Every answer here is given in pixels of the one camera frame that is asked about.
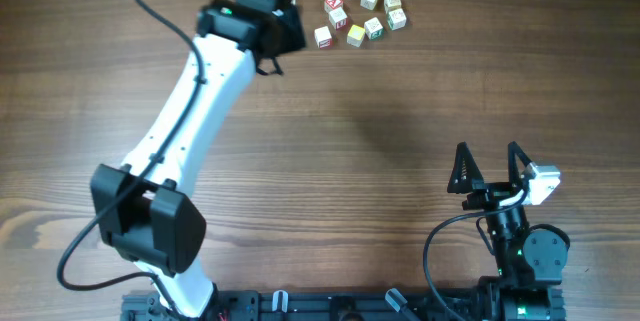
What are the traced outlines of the yellow topped wooden block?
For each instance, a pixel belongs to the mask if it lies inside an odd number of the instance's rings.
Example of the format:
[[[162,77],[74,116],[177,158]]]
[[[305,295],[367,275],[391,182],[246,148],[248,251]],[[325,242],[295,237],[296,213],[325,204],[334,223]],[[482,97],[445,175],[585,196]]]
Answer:
[[[354,47],[360,47],[366,35],[363,27],[352,25],[347,34],[347,43]]]

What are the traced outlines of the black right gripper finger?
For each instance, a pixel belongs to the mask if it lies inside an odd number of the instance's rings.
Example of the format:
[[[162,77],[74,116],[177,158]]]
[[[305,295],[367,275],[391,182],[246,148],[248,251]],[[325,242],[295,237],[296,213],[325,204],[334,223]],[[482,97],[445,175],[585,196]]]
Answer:
[[[454,166],[447,186],[447,192],[467,194],[484,188],[484,178],[467,143],[459,143],[456,147]]]
[[[508,176],[511,184],[521,183],[518,163],[527,167],[531,159],[515,141],[512,141],[508,144]]]

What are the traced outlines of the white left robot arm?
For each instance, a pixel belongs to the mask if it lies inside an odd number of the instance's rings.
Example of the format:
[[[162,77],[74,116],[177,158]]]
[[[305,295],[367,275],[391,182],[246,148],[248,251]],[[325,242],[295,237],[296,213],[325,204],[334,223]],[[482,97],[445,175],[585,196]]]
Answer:
[[[213,0],[197,17],[185,68],[151,129],[90,183],[103,242],[155,284],[176,319],[210,317],[215,284],[199,251],[206,221],[190,197],[231,106],[259,64],[305,46],[293,0]]]

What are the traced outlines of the white red H block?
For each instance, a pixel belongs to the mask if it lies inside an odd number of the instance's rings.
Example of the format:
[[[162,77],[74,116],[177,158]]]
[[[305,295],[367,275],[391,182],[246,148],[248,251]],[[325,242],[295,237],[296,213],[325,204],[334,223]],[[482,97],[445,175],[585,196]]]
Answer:
[[[336,8],[329,12],[329,21],[336,30],[340,30],[347,25],[348,16],[342,7]]]

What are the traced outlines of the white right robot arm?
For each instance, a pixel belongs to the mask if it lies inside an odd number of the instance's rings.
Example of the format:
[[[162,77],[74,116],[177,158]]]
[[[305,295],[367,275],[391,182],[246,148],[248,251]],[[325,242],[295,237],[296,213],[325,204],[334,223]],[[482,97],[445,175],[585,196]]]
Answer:
[[[487,183],[466,143],[456,147],[447,187],[464,194],[465,211],[481,211],[487,231],[481,234],[498,268],[483,276],[472,291],[470,305],[456,305],[468,320],[539,320],[567,318],[562,271],[570,239],[549,224],[531,225],[525,208],[539,206],[560,184],[560,170],[531,161],[514,142],[508,146],[506,182]]]

